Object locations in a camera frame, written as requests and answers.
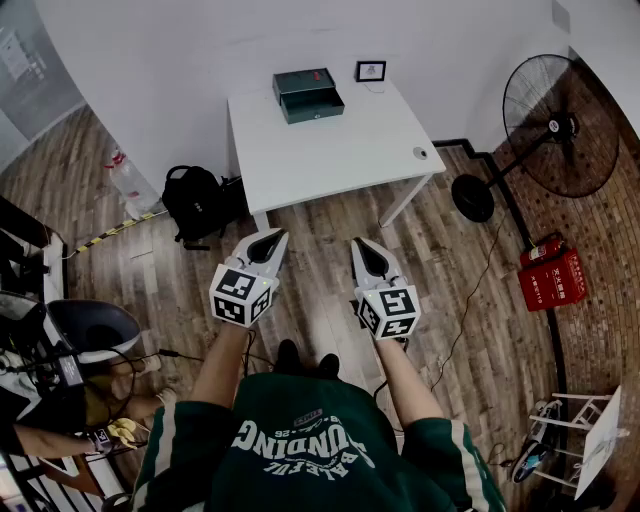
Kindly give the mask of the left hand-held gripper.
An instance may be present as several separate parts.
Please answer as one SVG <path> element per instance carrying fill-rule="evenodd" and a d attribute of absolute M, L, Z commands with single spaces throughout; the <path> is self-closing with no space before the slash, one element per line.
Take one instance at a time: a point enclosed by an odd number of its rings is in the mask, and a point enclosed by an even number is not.
<path fill-rule="evenodd" d="M 270 228 L 239 242 L 235 256 L 217 266 L 209 288 L 215 318 L 249 328 L 270 308 L 288 239 L 286 230 Z"/>

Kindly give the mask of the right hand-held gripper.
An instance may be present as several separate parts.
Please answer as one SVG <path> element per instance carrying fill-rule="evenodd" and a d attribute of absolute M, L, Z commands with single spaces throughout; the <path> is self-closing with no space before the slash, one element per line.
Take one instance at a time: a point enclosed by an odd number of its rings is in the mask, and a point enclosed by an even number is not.
<path fill-rule="evenodd" d="M 399 276 L 395 256 L 380 244 L 362 237 L 352 240 L 351 254 L 354 279 L 360 287 L 355 290 L 357 316 L 373 339 L 382 341 L 411 335 L 421 308 L 416 287 Z M 378 283 L 380 279 L 391 280 Z"/>

